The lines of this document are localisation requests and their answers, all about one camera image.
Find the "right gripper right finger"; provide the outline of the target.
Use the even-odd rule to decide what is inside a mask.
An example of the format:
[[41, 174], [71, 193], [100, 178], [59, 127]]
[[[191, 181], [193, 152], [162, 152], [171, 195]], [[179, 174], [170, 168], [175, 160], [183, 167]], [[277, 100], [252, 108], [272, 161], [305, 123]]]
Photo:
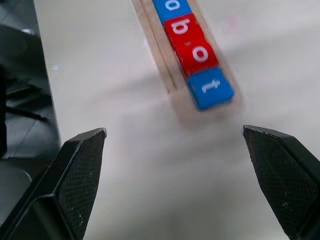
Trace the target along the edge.
[[261, 191], [290, 240], [320, 240], [320, 160], [294, 136], [244, 125]]

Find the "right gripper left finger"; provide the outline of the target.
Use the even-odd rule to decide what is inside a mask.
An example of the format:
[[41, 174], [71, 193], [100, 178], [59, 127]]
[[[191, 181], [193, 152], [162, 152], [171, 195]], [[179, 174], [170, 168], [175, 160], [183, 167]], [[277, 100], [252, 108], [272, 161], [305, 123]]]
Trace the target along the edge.
[[66, 141], [56, 159], [14, 198], [0, 240], [83, 240], [96, 199], [105, 128]]

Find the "blue letter t block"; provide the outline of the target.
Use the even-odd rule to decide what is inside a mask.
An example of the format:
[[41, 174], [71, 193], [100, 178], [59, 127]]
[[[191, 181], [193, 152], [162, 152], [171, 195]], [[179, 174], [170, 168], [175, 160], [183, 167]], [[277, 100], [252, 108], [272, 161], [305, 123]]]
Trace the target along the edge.
[[235, 91], [218, 66], [192, 74], [187, 85], [200, 111], [229, 102]]

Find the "red letter o block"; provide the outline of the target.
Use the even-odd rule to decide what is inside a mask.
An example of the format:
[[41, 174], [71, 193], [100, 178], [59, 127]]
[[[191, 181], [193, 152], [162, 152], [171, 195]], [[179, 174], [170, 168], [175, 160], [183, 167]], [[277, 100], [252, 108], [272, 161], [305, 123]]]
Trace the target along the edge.
[[214, 49], [205, 39], [178, 47], [176, 54], [187, 77], [220, 64]]

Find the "red letter b block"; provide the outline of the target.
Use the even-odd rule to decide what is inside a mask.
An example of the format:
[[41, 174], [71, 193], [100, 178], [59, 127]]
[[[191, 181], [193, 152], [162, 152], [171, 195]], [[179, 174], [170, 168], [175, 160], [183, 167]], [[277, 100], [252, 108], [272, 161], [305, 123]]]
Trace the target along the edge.
[[164, 30], [174, 49], [189, 44], [208, 43], [201, 25], [193, 13], [166, 20]]

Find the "long wooden letter tray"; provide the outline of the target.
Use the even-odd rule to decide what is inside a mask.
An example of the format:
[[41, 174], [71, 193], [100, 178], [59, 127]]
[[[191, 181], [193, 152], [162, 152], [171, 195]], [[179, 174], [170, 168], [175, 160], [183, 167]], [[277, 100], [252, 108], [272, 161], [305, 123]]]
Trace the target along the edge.
[[196, 106], [196, 102], [186, 83], [187, 77], [166, 36], [161, 20], [156, 13], [153, 0], [132, 0], [132, 3], [155, 64], [157, 65], [161, 80], [166, 87], [168, 98], [171, 101], [171, 105], [179, 121], [183, 125], [194, 127], [200, 124], [217, 122], [225, 117], [235, 115], [243, 109], [243, 95], [237, 80], [235, 79], [223, 52], [217, 45], [217, 42], [202, 15], [197, 0], [187, 0], [187, 3], [190, 5], [199, 25], [202, 27], [207, 41], [216, 52], [224, 76], [235, 91], [234, 97], [229, 102], [219, 104], [208, 110], [199, 110]]

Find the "blue letter o block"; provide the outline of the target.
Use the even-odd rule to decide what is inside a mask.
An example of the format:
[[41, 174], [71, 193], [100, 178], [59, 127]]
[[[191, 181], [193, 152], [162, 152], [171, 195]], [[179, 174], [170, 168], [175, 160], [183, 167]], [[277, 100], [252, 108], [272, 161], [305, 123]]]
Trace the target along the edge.
[[187, 0], [153, 0], [153, 4], [162, 25], [167, 20], [192, 12]]

